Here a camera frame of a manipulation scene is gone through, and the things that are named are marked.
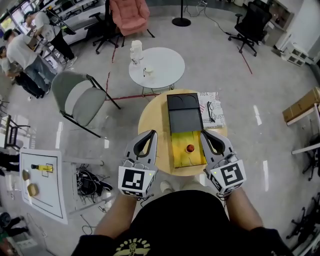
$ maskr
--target wooden board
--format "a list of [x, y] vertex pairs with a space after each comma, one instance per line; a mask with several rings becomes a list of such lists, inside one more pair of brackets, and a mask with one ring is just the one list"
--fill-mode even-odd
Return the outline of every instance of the wooden board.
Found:
[[[207, 163], [200, 140], [200, 131], [171, 134], [174, 168], [205, 165]], [[194, 145], [194, 151], [186, 152], [188, 145]]]

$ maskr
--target round wooden table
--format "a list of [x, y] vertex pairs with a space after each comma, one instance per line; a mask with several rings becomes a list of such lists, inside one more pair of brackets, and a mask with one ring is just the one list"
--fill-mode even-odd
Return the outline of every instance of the round wooden table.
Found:
[[[169, 112], [167, 95], [196, 93], [189, 89], [174, 89], [166, 91], [155, 97], [144, 108], [138, 126], [138, 134], [148, 130], [155, 130], [158, 135], [155, 165], [159, 170], [176, 176], [193, 176], [201, 174], [206, 164], [181, 168], [174, 168], [174, 155], [171, 144], [171, 133], [169, 123]], [[210, 129], [223, 136], [228, 135], [227, 126], [223, 128]]]

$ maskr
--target round white table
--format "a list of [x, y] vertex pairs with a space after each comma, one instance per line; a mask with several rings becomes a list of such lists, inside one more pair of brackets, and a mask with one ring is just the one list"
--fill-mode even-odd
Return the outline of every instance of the round white table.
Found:
[[[153, 68], [152, 76], [145, 74], [144, 69], [148, 66]], [[142, 86], [142, 95], [144, 88], [159, 89], [164, 87], [174, 88], [177, 82], [185, 72], [185, 61], [179, 53], [169, 48], [155, 47], [143, 51], [143, 59], [140, 60], [138, 67], [134, 66], [132, 61], [129, 65], [129, 75], [138, 85]]]

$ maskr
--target black pants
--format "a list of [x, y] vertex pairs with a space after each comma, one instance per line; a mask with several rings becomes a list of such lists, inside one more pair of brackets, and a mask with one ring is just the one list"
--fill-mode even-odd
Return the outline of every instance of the black pants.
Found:
[[18, 154], [5, 154], [0, 152], [0, 167], [6, 168], [8, 172], [14, 171], [19, 172], [19, 155]]
[[12, 228], [14, 225], [18, 224], [21, 221], [19, 217], [13, 218], [9, 225], [4, 228], [5, 232], [7, 232], [9, 237], [14, 237], [16, 235], [20, 235], [23, 232], [27, 232], [28, 229], [25, 227], [16, 227]]
[[15, 81], [18, 85], [33, 96], [42, 96], [45, 92], [40, 89], [37, 84], [24, 72], [20, 72], [20, 76], [15, 77]]
[[64, 59], [72, 60], [75, 57], [70, 46], [64, 40], [62, 31], [60, 31], [50, 43], [63, 55]]

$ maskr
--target paper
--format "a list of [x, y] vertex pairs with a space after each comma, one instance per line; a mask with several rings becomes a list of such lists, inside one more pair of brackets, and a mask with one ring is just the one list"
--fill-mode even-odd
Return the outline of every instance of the paper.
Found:
[[203, 128], [221, 128], [226, 125], [225, 116], [217, 92], [197, 92]]

